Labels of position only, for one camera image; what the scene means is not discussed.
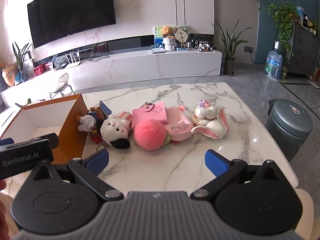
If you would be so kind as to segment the person left hand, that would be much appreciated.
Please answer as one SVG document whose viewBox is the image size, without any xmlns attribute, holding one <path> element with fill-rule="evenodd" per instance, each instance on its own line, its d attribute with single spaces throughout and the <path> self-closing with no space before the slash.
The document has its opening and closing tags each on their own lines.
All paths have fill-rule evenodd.
<svg viewBox="0 0 320 240">
<path fill-rule="evenodd" d="M 10 239 L 9 232 L 10 232 L 10 227 L 8 224 L 8 218 L 9 218 L 9 213 L 8 213 L 8 198 L 6 194 L 3 194 L 1 192 L 1 239 L 2 240 L 7 240 Z"/>
</svg>

